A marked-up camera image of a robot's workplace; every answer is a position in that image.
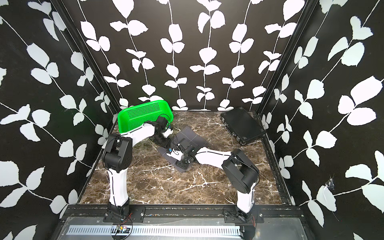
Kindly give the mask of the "dark grey grid pillowcase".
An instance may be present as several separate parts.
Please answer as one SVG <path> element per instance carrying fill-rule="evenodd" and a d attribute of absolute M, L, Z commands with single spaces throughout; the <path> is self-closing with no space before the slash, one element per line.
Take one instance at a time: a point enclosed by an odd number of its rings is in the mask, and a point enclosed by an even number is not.
<path fill-rule="evenodd" d="M 191 164 L 198 164 L 197 152 L 208 146 L 208 142 L 197 135 L 189 126 L 170 136 L 170 145 L 158 147 L 158 152 L 179 172 L 188 171 Z"/>

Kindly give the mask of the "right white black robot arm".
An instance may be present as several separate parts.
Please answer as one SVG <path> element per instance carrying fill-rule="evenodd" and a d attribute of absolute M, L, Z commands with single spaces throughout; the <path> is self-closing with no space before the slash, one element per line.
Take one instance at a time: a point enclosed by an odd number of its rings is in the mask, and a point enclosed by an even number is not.
<path fill-rule="evenodd" d="M 167 155 L 176 159 L 176 165 L 186 170 L 191 163 L 209 165 L 223 170 L 237 190 L 237 208 L 247 214 L 254 206 L 254 189 L 260 181 L 260 171 L 240 149 L 221 152 L 193 145 L 177 144 Z"/>

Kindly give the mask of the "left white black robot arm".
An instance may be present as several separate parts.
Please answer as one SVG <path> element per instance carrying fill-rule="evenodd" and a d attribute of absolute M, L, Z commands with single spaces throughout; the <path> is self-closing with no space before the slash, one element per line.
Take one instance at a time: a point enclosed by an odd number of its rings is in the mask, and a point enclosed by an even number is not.
<path fill-rule="evenodd" d="M 105 143 L 102 160 L 110 178 L 108 214 L 125 219 L 130 215 L 127 192 L 127 171 L 133 159 L 133 147 L 150 139 L 156 145 L 168 148 L 172 121 L 160 115 L 156 121 L 145 121 L 141 126 L 120 134 L 110 134 Z"/>

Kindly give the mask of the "green plastic basket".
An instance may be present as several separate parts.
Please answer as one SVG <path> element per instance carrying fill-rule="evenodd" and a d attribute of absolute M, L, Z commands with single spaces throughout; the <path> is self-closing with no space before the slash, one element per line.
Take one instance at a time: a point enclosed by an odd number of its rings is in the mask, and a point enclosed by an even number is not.
<path fill-rule="evenodd" d="M 126 133 L 140 127 L 146 121 L 155 122 L 158 117 L 164 117 L 169 123 L 174 115 L 169 104 L 164 100 L 157 100 L 121 110 L 118 113 L 119 132 Z"/>

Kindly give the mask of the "black hard case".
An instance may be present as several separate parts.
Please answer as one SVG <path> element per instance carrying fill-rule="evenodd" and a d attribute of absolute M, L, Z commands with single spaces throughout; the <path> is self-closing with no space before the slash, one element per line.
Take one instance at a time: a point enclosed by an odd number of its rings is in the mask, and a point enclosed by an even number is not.
<path fill-rule="evenodd" d="M 220 115 L 227 131 L 241 145 L 248 145 L 261 138 L 266 131 L 243 107 L 234 108 Z"/>

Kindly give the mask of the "small green circuit board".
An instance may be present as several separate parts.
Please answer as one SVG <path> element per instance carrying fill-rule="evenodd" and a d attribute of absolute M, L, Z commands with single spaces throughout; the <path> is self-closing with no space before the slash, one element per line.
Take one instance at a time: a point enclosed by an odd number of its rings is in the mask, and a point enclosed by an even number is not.
<path fill-rule="evenodd" d="M 129 235 L 131 233 L 131 226 L 116 226 L 111 229 L 111 234 L 114 236 Z"/>

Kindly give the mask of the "white perforated strip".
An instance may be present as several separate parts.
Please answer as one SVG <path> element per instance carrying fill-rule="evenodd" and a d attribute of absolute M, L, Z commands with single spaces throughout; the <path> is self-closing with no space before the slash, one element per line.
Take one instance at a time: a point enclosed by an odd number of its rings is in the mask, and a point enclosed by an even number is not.
<path fill-rule="evenodd" d="M 116 226 L 70 225 L 67 236 L 112 236 Z M 163 237 L 239 237 L 239 226 L 133 226 L 131 233 L 123 236 L 163 236 Z"/>

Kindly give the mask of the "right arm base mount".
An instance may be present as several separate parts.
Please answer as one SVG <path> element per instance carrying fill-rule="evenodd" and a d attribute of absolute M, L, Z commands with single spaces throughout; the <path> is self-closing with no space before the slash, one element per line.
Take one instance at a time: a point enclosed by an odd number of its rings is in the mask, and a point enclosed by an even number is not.
<path fill-rule="evenodd" d="M 237 206 L 224 207 L 222 214 L 225 223 L 257 225 L 265 222 L 263 214 L 257 206 L 253 206 L 249 213 L 241 211 Z"/>

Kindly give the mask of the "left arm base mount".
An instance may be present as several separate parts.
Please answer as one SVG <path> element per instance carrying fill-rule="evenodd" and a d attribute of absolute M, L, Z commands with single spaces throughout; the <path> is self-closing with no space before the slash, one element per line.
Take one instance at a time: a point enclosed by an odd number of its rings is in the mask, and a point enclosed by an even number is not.
<path fill-rule="evenodd" d="M 132 221 L 133 223 L 142 223 L 144 220 L 145 211 L 145 207 L 134 205 L 126 207 L 121 211 L 107 209 L 103 222 L 121 224 L 124 221 L 127 221 L 127 223 Z"/>

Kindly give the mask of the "black front mounting rail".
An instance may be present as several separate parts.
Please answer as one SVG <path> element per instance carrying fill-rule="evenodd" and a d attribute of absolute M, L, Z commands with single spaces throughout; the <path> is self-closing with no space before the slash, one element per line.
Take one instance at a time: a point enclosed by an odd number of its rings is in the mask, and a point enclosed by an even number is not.
<path fill-rule="evenodd" d="M 145 207 L 145 219 L 150 218 L 223 218 L 224 207 L 235 205 L 134 205 Z M 264 220 L 269 218 L 298 218 L 303 220 L 304 213 L 299 207 L 286 205 L 255 205 L 260 208 Z M 107 205 L 70 205 L 61 220 L 69 217 L 101 218 L 107 212 Z"/>

